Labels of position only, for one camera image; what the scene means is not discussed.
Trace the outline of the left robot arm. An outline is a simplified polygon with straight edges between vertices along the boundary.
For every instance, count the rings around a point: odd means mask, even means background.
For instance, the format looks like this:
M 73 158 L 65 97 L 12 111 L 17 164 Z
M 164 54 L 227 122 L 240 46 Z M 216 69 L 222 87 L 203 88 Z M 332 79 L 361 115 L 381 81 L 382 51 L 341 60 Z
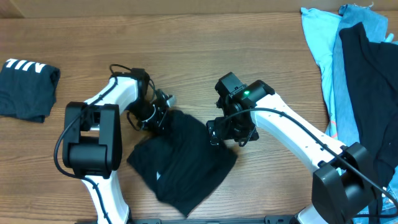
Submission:
M 153 86 L 143 69 L 115 72 L 97 95 L 65 108 L 65 127 L 56 147 L 62 149 L 63 164 L 73 171 L 72 177 L 88 189 L 97 223 L 132 222 L 117 173 L 123 154 L 120 117 L 124 112 L 134 115 L 139 131 L 163 131 L 175 97 L 158 89 L 153 100 L 146 100 Z

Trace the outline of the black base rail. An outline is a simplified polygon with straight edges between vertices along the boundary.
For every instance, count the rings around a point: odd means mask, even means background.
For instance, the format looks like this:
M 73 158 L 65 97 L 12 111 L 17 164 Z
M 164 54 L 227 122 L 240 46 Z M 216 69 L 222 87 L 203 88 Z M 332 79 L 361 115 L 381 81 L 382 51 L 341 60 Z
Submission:
M 136 219 L 133 224 L 298 224 L 295 215 L 266 215 L 264 218 L 222 218 L 161 220 L 159 218 Z

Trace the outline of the light blue shirt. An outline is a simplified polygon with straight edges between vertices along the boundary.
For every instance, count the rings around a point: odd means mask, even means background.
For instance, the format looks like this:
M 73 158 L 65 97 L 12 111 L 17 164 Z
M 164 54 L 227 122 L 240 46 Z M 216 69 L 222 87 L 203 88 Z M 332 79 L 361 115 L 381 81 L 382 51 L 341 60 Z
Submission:
M 341 16 L 332 12 L 305 7 L 300 9 L 302 29 L 315 63 L 321 73 L 323 99 L 326 104 L 329 124 L 325 133 L 338 138 L 335 96 L 333 88 L 333 48 Z

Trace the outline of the black shorts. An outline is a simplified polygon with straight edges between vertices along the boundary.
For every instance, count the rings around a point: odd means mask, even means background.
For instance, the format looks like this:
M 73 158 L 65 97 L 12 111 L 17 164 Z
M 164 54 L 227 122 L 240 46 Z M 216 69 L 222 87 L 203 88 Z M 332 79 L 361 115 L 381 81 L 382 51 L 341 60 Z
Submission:
M 224 181 L 237 158 L 225 144 L 211 144 L 201 121 L 172 110 L 166 115 L 163 132 L 137 144 L 127 163 L 158 201 L 187 217 Z

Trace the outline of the black garment in pile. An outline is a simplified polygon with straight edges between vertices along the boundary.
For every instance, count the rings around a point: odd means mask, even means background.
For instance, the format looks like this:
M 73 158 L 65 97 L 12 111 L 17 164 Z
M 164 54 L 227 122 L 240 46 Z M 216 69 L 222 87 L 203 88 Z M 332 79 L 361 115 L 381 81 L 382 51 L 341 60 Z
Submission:
M 387 187 L 397 167 L 397 45 L 369 41 L 361 22 L 339 36 L 359 141 Z

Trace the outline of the blue denim jeans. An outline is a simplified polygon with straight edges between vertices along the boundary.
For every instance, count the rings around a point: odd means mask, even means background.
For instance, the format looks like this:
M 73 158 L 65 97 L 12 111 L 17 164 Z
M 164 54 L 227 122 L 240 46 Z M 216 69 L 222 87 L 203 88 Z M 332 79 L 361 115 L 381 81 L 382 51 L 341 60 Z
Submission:
M 372 155 L 379 185 L 397 193 L 397 45 L 385 42 L 386 17 L 346 4 L 333 48 L 338 139 Z

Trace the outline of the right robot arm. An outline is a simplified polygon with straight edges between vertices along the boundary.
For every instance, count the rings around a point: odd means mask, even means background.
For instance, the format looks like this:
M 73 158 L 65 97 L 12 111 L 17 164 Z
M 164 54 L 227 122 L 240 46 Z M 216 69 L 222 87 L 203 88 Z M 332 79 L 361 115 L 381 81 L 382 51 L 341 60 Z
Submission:
M 245 85 L 220 79 L 216 105 L 223 116 L 206 126 L 212 144 L 233 139 L 256 141 L 262 128 L 288 148 L 312 175 L 312 203 L 296 215 L 298 223 L 348 223 L 377 197 L 376 173 L 368 150 L 327 136 L 296 112 L 267 84 Z

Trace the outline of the folded black shirt white letters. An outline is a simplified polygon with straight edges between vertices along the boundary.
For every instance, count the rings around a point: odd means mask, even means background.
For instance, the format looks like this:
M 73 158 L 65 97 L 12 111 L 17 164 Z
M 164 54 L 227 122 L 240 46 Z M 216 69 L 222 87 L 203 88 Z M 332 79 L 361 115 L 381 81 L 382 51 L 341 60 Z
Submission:
M 60 69 L 9 58 L 1 69 L 1 115 L 43 123 L 56 102 Z

